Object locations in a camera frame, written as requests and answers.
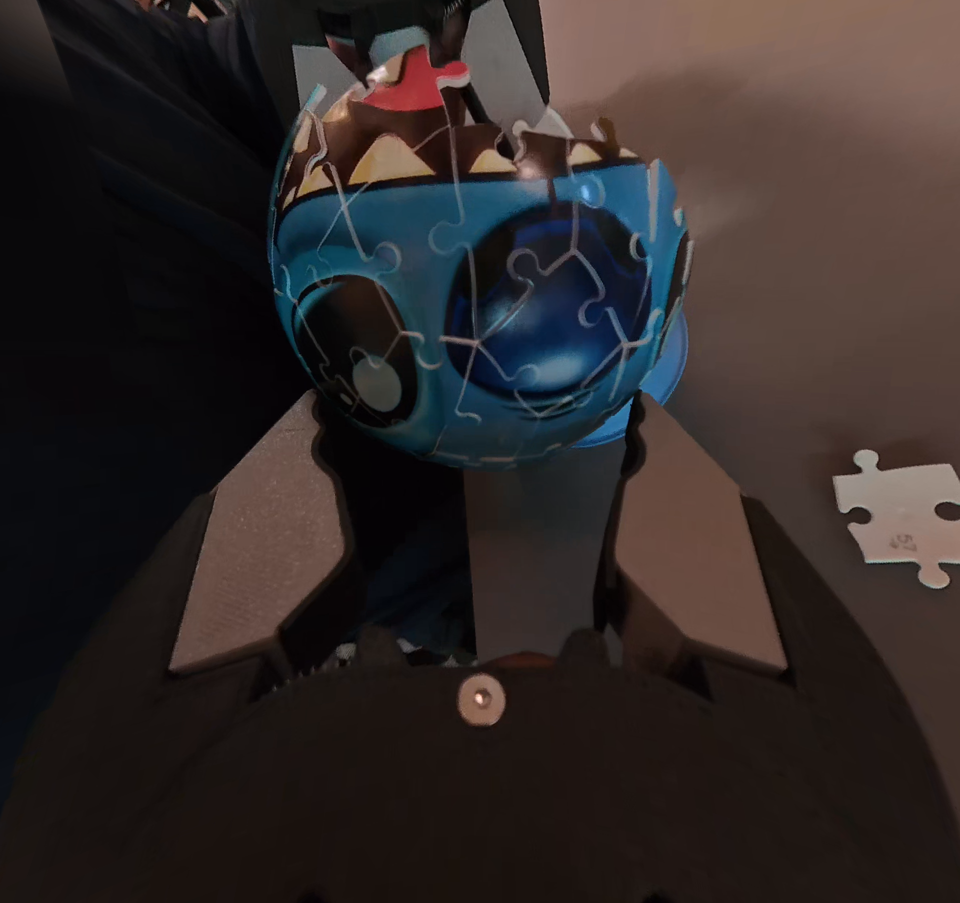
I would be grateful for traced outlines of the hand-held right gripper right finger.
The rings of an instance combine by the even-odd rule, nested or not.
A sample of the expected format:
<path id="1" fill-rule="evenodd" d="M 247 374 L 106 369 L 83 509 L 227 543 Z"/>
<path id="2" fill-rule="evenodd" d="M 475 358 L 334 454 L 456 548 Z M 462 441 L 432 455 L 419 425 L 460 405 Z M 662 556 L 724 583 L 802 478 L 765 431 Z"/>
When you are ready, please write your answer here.
<path id="1" fill-rule="evenodd" d="M 786 651 L 738 485 L 647 394 L 625 441 L 601 563 L 624 668 L 677 678 L 709 659 L 780 677 Z"/>

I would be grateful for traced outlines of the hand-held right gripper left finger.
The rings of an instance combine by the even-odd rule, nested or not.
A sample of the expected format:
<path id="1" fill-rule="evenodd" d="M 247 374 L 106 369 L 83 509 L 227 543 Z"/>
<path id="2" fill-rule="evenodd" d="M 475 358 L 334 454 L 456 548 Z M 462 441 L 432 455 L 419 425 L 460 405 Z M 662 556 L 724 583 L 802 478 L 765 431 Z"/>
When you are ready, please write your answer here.
<path id="1" fill-rule="evenodd" d="M 172 673 L 261 657 L 289 677 L 323 664 L 356 624 L 364 583 L 325 435 L 308 391 L 215 488 Z"/>

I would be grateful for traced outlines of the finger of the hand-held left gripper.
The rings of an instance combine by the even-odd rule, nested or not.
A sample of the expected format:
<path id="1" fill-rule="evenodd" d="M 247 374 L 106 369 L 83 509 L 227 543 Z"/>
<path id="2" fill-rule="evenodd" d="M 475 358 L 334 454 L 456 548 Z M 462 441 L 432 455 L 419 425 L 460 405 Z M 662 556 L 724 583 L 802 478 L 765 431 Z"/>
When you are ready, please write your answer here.
<path id="1" fill-rule="evenodd" d="M 486 0 L 471 11 L 461 58 L 483 121 L 500 129 L 537 128 L 547 104 L 505 0 Z"/>
<path id="2" fill-rule="evenodd" d="M 357 88 L 366 86 L 369 54 L 354 44 L 293 45 L 300 108 L 323 119 Z"/>

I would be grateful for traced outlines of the white puzzle piece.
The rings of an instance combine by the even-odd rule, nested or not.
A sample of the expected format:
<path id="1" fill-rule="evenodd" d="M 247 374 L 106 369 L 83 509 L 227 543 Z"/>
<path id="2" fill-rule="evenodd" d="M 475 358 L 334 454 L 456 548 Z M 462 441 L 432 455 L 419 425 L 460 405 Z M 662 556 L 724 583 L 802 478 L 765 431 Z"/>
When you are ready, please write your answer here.
<path id="1" fill-rule="evenodd" d="M 959 478 L 948 463 L 882 469 L 879 454 L 858 450 L 854 474 L 833 478 L 840 513 L 864 510 L 869 521 L 847 529 L 867 564 L 913 563 L 919 582 L 943 589 L 951 579 L 945 564 L 959 563 L 959 521 L 937 513 L 959 505 Z"/>

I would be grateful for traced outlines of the blue cartoon puzzle ball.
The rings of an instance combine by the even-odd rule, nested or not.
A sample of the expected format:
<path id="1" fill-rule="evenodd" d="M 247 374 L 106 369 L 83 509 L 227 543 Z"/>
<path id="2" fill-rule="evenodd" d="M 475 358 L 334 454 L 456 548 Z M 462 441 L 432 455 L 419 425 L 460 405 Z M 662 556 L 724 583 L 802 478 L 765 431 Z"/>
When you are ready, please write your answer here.
<path id="1" fill-rule="evenodd" d="M 683 307 L 694 243 L 659 160 L 472 122 L 465 63 L 393 57 L 276 165 L 275 306 L 318 393 L 412 457 L 511 469 L 633 402 Z"/>

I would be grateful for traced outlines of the person's left forearm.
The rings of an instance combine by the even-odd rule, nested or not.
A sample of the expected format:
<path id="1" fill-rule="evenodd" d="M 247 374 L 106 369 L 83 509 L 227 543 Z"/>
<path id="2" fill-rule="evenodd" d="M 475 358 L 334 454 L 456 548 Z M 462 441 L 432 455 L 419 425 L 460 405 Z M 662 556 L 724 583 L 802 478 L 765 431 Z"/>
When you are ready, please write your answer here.
<path id="1" fill-rule="evenodd" d="M 284 141 L 247 0 L 201 21 L 135 0 L 37 0 L 98 155 L 190 200 L 264 203 Z"/>

